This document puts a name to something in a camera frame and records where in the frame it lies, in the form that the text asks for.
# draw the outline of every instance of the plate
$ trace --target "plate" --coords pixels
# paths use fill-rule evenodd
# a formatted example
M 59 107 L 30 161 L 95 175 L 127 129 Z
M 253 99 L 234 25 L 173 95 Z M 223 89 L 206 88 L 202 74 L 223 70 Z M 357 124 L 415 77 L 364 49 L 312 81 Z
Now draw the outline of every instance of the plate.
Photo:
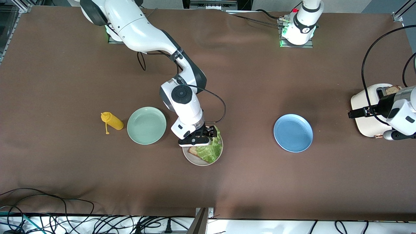
M 218 143 L 220 143 L 220 144 L 222 144 L 223 145 L 223 139 L 221 138 L 221 140 L 220 141 L 218 141 Z M 220 156 L 218 156 L 218 158 L 215 160 L 215 161 L 213 161 L 213 162 L 211 162 L 211 163 L 209 163 L 209 162 L 205 162 L 204 160 L 202 160 L 200 157 L 197 157 L 197 156 L 195 156 L 195 155 L 193 155 L 193 154 L 191 154 L 191 153 L 189 153 L 188 152 L 188 149 L 189 149 L 190 147 L 182 147 L 182 151 L 183 151 L 183 154 L 185 155 L 185 158 L 190 162 L 190 163 L 192 163 L 193 165 L 197 165 L 197 166 L 208 166 L 208 165 L 211 165 L 211 164 L 213 164 L 214 162 L 216 162 L 220 157 L 221 157 L 221 154 L 223 154 L 223 150 L 224 150 L 224 145 L 223 145 L 223 147 L 221 148 L 221 153 L 220 153 Z
M 152 144 L 162 138 L 166 130 L 166 118 L 154 107 L 135 111 L 127 122 L 127 133 L 137 144 Z
M 312 127 L 299 115 L 288 114 L 280 117 L 275 123 L 273 133 L 280 147 L 292 153 L 305 151 L 312 144 Z

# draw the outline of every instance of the beige plate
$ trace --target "beige plate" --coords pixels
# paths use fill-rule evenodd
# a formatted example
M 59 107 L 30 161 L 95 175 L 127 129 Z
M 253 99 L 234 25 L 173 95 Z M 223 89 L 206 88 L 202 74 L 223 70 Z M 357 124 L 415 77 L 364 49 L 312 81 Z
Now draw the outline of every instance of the beige plate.
M 222 144 L 223 145 L 223 147 L 221 148 L 221 153 L 220 153 L 220 156 L 218 156 L 218 158 L 217 158 L 217 160 L 221 157 L 221 154 L 223 153 L 223 150 L 224 150 L 224 144 L 223 144 L 223 139 L 221 139 L 218 143 L 220 143 L 220 144 Z M 214 162 L 216 162 L 217 160 L 215 160 L 214 162 L 212 162 L 212 163 L 209 163 L 209 162 L 205 162 L 204 160 L 202 160 L 201 158 L 199 158 L 199 157 L 197 157 L 197 156 L 195 156 L 195 155 L 193 155 L 193 154 L 191 154 L 191 153 L 189 153 L 188 152 L 188 149 L 189 149 L 190 147 L 182 147 L 182 151 L 183 151 L 183 154 L 185 155 L 185 158 L 190 162 L 190 163 L 192 163 L 193 165 L 197 165 L 197 166 L 208 166 L 208 165 L 211 165 L 211 164 L 213 164 Z

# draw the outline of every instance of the white floor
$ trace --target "white floor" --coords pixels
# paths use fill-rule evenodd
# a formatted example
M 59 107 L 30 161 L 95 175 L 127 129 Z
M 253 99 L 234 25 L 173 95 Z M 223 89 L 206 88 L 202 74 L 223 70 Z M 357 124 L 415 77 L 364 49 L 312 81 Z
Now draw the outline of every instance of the white floor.
M 76 230 L 81 234 L 92 234 L 94 225 L 97 223 L 96 218 L 98 217 L 69 217 L 70 220 L 74 221 L 84 221 L 86 222 L 81 224 Z M 36 225 L 41 227 L 39 217 L 30 218 Z M 116 224 L 118 221 L 122 220 L 123 217 L 117 218 L 111 222 L 112 225 Z M 42 218 L 44 225 L 49 225 L 49 217 Z M 117 227 L 130 227 L 135 225 L 139 217 L 127 219 L 121 222 Z M 180 222 L 186 227 L 189 227 L 193 221 L 193 218 L 174 218 L 174 220 Z M 21 217 L 11 217 L 10 223 L 18 225 L 21 221 Z M 66 221 L 65 217 L 59 217 L 58 222 Z M 6 223 L 7 220 L 5 217 L 0 217 L 0 222 Z M 161 233 L 166 229 L 167 220 L 161 221 L 161 226 L 157 228 L 146 228 L 145 232 L 147 234 L 151 233 Z M 227 220 L 227 219 L 210 219 L 207 226 L 207 234 L 308 234 L 313 225 L 314 221 L 287 221 L 287 220 Z M 347 232 L 350 234 L 362 234 L 365 228 L 365 222 L 343 222 Z M 72 226 L 76 226 L 77 222 L 72 222 Z M 76 234 L 68 223 L 62 224 L 69 234 Z M 342 226 L 339 224 L 339 229 L 343 231 Z M 24 225 L 25 230 L 35 229 L 36 227 L 29 222 L 26 222 Z M 102 226 L 99 233 L 106 233 L 110 228 L 109 225 Z M 9 230 L 7 225 L 0 225 L 0 233 Z M 132 228 L 126 228 L 119 230 L 119 234 L 129 234 Z M 172 230 L 179 231 L 185 230 L 183 227 L 172 222 Z M 56 234 L 65 234 L 65 230 L 62 227 L 57 228 Z M 366 231 L 366 234 L 411 234 L 416 232 L 415 223 L 396 223 L 396 222 L 370 222 L 369 227 Z M 116 234 L 116 230 L 108 232 L 108 234 Z M 319 221 L 313 230 L 313 234 L 338 234 L 338 231 L 335 229 L 333 221 Z

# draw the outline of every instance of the blue plate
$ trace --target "blue plate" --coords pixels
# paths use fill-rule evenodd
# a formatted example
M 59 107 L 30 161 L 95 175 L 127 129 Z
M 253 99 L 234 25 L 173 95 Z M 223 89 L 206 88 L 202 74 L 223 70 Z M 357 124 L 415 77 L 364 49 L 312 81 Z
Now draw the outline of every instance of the blue plate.
M 292 153 L 305 151 L 312 144 L 312 127 L 299 115 L 283 115 L 276 121 L 273 132 L 277 143 Z

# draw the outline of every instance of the bottle cap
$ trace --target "bottle cap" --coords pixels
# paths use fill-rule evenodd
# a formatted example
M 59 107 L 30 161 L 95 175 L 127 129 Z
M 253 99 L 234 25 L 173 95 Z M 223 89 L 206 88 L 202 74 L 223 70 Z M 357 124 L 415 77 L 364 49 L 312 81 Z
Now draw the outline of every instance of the bottle cap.
M 110 118 L 111 118 L 111 113 L 110 112 L 103 112 L 103 113 L 101 113 L 101 120 L 103 122 L 110 121 Z

